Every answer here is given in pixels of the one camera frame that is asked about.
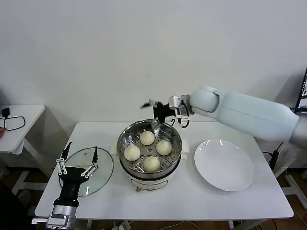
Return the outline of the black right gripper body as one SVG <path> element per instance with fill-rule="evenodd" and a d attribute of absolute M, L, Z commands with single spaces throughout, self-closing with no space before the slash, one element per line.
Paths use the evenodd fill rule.
<path fill-rule="evenodd" d="M 171 109 L 169 104 L 163 104 L 162 102 L 156 102 L 153 107 L 154 118 L 159 122 L 165 122 L 167 117 L 171 116 Z"/>

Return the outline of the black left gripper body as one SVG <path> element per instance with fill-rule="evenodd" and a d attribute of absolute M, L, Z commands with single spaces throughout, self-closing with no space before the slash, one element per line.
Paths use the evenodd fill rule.
<path fill-rule="evenodd" d="M 59 176 L 63 185 L 59 197 L 53 203 L 54 206 L 78 206 L 80 186 L 88 181 L 88 178 L 81 176 L 85 172 L 84 168 L 66 167 L 66 170 L 67 174 Z"/>

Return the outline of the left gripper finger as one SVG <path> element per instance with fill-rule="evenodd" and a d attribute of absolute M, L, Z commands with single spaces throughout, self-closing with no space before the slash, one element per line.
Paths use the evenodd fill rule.
<path fill-rule="evenodd" d="M 56 159 L 56 166 L 57 166 L 57 169 L 58 169 L 58 175 L 63 175 L 63 174 L 66 175 L 68 173 L 67 170 L 66 170 L 65 161 L 68 157 L 71 144 L 72 144 L 72 142 L 69 142 L 67 147 L 63 150 L 60 157 Z"/>
<path fill-rule="evenodd" d="M 98 147 L 95 146 L 92 158 L 92 164 L 81 174 L 81 177 L 89 178 L 90 175 L 99 167 L 97 162 L 98 162 Z"/>

